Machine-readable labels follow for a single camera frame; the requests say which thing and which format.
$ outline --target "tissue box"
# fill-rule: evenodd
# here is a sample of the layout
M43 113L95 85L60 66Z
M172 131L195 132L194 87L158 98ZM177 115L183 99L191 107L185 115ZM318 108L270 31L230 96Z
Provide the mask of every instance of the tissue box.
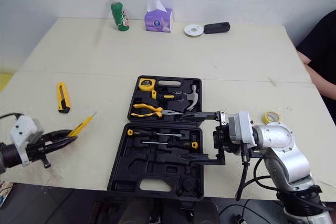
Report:
M153 10L145 15L145 26L147 31L163 31L170 33L173 25L173 10Z

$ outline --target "person's arm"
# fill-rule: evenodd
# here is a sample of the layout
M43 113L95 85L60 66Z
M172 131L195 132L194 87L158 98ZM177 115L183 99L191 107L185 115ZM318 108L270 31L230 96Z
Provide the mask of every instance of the person's arm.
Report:
M307 56L299 51L298 55L301 61L304 63L304 67L308 71L312 82L315 84L320 94L330 99L336 100L336 85L327 81L325 78L316 73L315 70L309 67L308 64L311 62L311 60Z

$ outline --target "yellow-handled pliers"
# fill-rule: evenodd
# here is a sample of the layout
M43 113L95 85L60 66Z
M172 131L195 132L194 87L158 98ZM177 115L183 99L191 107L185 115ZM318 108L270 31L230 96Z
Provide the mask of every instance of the yellow-handled pliers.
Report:
M162 115L183 115L183 113L180 113L180 112L176 112L176 111L173 111L173 110L164 110L161 107L155 108L155 107L147 105L145 103L134 104L133 107L135 109L149 109L149 110L154 111L152 113L143 114L143 115L139 115L139 114L136 114L136 113L131 114L131 116L136 116L138 118L147 118L148 116L153 116L153 115L157 116L158 118L161 118Z

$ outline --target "robotic arm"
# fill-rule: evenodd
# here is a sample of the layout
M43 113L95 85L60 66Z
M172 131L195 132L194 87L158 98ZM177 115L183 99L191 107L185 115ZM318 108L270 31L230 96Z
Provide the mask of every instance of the robotic arm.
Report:
M259 158L254 168L254 181L261 187L274 190L284 205L284 213L291 224L332 224L328 210L319 197L321 188L314 184L310 165L295 143L289 127L281 123L252 126L247 111L228 116L224 111L185 114L184 121L201 122L216 120L219 126L213 132L217 159L207 154L181 155L180 158L200 165L225 165L225 151L241 155L244 166L237 191L239 200L245 187L245 179L251 158ZM265 186L256 176L257 167L264 160L270 178L276 188Z

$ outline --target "green can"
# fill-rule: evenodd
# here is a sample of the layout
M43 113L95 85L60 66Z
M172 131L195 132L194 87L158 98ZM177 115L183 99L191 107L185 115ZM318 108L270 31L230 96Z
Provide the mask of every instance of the green can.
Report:
M112 15L114 22L118 27L119 31L127 31L130 29L128 18L124 10L123 5L120 2L113 2L111 4Z

